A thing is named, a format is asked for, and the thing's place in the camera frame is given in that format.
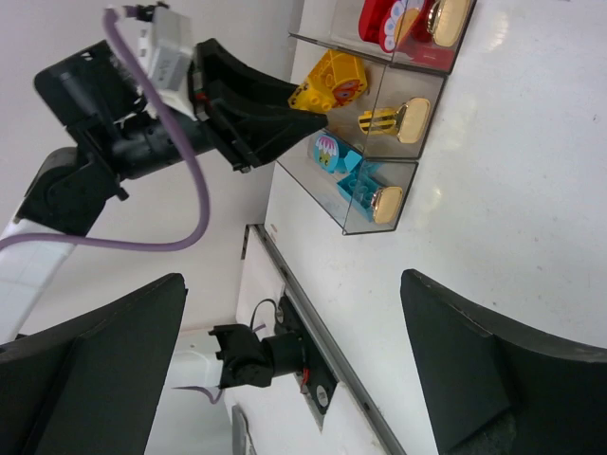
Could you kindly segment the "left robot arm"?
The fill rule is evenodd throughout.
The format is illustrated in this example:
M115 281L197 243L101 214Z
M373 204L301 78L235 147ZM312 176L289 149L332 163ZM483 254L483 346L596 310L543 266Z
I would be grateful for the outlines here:
M191 115L176 114L196 154L218 151L237 172L269 164L319 132L327 117L289 105L294 85L251 68L214 39L186 66ZM74 145L52 152L1 235L1 339L14 340L37 300L106 202L176 164L166 128L106 42L41 71L34 86Z

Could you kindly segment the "teal lego brick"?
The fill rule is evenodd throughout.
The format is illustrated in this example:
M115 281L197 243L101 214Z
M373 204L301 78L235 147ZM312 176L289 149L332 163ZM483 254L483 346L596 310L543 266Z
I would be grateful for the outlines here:
M351 173L362 160L362 155L356 150L347 150L340 154L336 171L339 173Z

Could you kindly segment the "yellow sloped lego brick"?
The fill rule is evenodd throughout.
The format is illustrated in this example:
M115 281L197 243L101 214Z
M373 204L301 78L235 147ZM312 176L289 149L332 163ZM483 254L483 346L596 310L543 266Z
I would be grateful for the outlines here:
M321 82L332 92L332 88L341 82L366 79L366 73L360 57L342 51L327 50L309 73L309 77L315 82Z

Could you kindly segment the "teal base lego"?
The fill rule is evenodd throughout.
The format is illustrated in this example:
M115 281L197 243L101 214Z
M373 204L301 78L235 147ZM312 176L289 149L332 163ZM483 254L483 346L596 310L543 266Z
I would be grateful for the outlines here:
M374 221L372 200L383 185L375 178L378 163L360 162L359 165L337 182L340 195L369 222Z

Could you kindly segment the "red round lego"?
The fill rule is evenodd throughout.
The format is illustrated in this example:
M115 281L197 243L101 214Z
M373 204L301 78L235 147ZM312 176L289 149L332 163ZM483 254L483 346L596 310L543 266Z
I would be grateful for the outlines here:
M432 39L428 19L433 1L366 0L359 15L359 37L391 53L412 38Z

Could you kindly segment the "teal frog lego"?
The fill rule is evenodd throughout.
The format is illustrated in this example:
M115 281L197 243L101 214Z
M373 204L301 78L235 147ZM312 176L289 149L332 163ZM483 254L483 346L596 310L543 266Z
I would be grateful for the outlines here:
M314 161L328 173L347 173L345 158L349 148L328 134L319 135L313 146Z

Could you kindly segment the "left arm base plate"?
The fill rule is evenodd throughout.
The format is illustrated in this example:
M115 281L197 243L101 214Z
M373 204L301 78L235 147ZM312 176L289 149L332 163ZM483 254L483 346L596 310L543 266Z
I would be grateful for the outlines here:
M303 368L298 372L300 389L322 421L331 404L338 379L287 294L280 297L278 309L282 316L276 318L274 334L277 336L290 334L298 338L303 349Z

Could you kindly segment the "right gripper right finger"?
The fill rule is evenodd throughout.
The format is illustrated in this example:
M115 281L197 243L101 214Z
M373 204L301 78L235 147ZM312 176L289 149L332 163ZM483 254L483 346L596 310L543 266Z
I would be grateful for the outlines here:
M605 349L503 316L414 269L400 296L439 453L605 453Z

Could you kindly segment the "yellow lego plate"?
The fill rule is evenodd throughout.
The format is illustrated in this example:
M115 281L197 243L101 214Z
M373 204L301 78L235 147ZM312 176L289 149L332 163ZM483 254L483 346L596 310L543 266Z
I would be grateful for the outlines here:
M364 111L358 118L360 130L368 136L393 136L397 130L398 111L394 108L378 108Z

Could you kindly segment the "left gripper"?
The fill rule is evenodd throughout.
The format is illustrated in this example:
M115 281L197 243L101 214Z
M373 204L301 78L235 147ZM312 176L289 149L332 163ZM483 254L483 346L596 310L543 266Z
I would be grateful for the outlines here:
M328 125L325 114L288 106L295 84L242 63L214 38L195 45L189 84L209 143L237 172L275 161Z

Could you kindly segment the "yellow square lego brick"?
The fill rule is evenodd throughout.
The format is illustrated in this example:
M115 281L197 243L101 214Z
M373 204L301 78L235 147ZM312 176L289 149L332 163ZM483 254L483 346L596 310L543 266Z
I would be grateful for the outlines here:
M321 82L306 79L289 97L287 103L291 109L325 114L333 108L335 98L331 90Z

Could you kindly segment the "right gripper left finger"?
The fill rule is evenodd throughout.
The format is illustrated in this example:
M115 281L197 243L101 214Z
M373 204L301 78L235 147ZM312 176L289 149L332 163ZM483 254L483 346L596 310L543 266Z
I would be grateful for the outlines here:
M171 273L3 344L2 453L144 453L186 298Z

